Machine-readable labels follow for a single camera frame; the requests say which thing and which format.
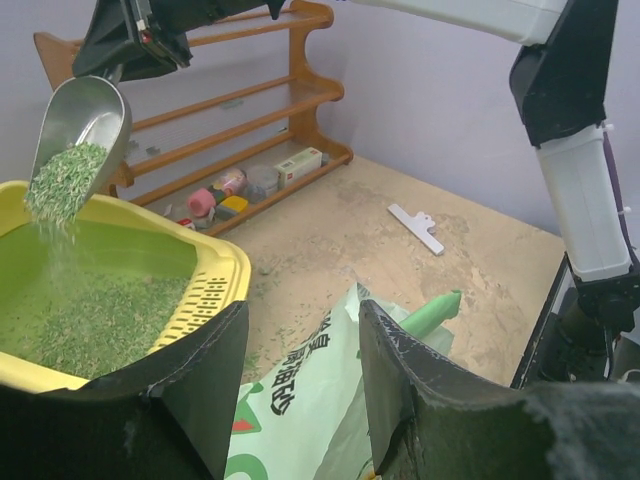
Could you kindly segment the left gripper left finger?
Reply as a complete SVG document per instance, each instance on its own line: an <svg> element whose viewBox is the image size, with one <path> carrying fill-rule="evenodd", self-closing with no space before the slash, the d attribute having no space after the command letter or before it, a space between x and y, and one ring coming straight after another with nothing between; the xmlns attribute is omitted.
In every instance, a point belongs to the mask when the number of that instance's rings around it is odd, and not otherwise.
<svg viewBox="0 0 640 480"><path fill-rule="evenodd" d="M222 478L248 329L248 305L236 301L78 390L2 387L2 478Z"/></svg>

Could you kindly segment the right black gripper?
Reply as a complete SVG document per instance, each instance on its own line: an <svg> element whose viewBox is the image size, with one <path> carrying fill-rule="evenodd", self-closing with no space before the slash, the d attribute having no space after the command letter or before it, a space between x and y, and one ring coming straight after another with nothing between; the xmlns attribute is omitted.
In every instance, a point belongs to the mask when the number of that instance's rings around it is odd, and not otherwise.
<svg viewBox="0 0 640 480"><path fill-rule="evenodd" d="M98 1L73 75L137 81L188 67L192 54L174 11L173 1Z"/></svg>

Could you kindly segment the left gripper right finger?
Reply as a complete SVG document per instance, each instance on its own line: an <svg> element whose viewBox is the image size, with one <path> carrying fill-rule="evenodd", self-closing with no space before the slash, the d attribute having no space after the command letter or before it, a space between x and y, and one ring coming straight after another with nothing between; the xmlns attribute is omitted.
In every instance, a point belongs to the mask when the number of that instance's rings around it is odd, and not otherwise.
<svg viewBox="0 0 640 480"><path fill-rule="evenodd" d="M538 383L522 390L462 368L376 302L359 341L372 460L385 479L635 479L639 388Z"/></svg>

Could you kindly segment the silver metal scoop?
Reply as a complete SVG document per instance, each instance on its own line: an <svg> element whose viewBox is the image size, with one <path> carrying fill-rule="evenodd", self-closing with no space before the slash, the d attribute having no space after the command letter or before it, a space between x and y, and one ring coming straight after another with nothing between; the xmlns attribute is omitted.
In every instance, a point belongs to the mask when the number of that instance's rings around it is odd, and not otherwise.
<svg viewBox="0 0 640 480"><path fill-rule="evenodd" d="M53 92L25 194L37 222L72 221L124 160L132 130L128 101L108 78L71 78Z"/></svg>

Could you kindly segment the green cat litter bag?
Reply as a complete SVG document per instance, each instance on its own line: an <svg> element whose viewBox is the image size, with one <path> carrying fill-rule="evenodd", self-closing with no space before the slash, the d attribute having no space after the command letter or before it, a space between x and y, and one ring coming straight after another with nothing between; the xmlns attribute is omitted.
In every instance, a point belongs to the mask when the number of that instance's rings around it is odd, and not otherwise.
<svg viewBox="0 0 640 480"><path fill-rule="evenodd" d="M373 479L359 283L260 380L239 389L225 478Z"/></svg>

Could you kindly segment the white plastic bracket piece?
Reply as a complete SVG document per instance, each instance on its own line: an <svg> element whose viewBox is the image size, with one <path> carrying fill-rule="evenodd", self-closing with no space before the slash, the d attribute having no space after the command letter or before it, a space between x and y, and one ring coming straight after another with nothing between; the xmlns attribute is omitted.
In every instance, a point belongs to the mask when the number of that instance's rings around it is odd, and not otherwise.
<svg viewBox="0 0 640 480"><path fill-rule="evenodd" d="M434 255L440 256L444 253L445 247L434 236L435 221L430 215L422 211L410 215L398 204L389 205L387 211Z"/></svg>

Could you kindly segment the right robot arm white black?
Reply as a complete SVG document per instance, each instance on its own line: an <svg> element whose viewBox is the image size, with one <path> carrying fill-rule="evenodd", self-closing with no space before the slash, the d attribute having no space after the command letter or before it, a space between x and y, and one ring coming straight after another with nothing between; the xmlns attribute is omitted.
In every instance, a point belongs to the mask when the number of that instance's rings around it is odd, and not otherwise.
<svg viewBox="0 0 640 480"><path fill-rule="evenodd" d="M72 71L122 81L190 63L189 31L256 8L253 1L100 1ZM618 5L614 1L391 1L388 8L519 45L509 87L536 151L577 292L546 323L526 379L604 381L614 342L635 327L639 261L621 217L605 129Z"/></svg>

